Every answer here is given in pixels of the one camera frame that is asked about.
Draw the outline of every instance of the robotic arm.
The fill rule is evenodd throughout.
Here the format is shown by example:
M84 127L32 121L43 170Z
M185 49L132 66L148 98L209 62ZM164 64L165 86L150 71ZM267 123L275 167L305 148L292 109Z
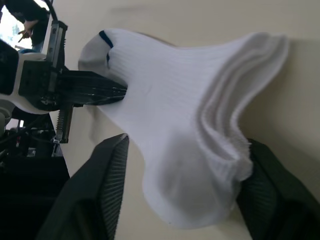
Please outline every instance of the robotic arm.
M105 105L125 97L127 88L91 71L65 67L68 27L52 14L47 54L19 54L0 40L0 100L32 114L59 110L56 143L67 143L73 107Z

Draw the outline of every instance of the sock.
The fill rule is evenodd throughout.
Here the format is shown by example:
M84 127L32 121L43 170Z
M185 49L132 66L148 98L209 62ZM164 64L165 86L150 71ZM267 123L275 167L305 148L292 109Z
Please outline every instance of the sock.
M177 228L217 224L253 169L240 114L288 55L285 36L252 33L207 47L174 47L123 29L101 31L78 67L128 86L99 106L143 154L143 193Z

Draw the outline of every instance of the person's hand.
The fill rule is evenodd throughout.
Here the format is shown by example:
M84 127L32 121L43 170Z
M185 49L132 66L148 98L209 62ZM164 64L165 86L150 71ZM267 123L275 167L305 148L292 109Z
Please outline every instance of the person's hand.
M27 39L30 38L32 35L32 28L38 23L38 20L33 20L33 21L25 21L23 26L24 30L20 31L18 34L23 34L22 38Z

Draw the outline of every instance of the person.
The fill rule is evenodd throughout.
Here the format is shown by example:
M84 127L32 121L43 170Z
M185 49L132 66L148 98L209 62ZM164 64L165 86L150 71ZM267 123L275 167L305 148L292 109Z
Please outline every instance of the person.
M30 38L32 48L40 52L46 37L49 13L40 7L34 0L0 0L0 9L6 6L7 10L24 25L19 32L23 38Z

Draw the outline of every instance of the beige wall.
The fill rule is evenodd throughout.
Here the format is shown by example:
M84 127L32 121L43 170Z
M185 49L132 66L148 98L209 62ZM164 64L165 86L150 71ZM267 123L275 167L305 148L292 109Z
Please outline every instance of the beige wall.
M69 25L66 64L71 69L77 69L84 44L105 28L125 28L178 46L219 44L250 32L287 34L292 40L287 65L248 107L240 125L248 137L267 144L320 200L319 0L54 0L54 5L58 17ZM106 135L121 132L97 109L77 109L74 114L77 119L72 122L70 136L77 143L74 140L63 147L71 173L91 153L88 149L75 153L73 146L86 143L92 149ZM83 140L88 136L89 142ZM72 160L75 154L78 161ZM152 239L159 240L187 236L217 240L249 238L248 233L241 230L241 218L234 221L239 214L218 227L189 233L168 230L146 209L145 203L140 203L144 201L139 185L143 173L141 158L133 144L127 176L132 181L126 182L125 213L121 213L125 217L122 217L118 239L129 239L128 234L131 239L153 236ZM139 219L138 210L147 211L144 218L148 219Z

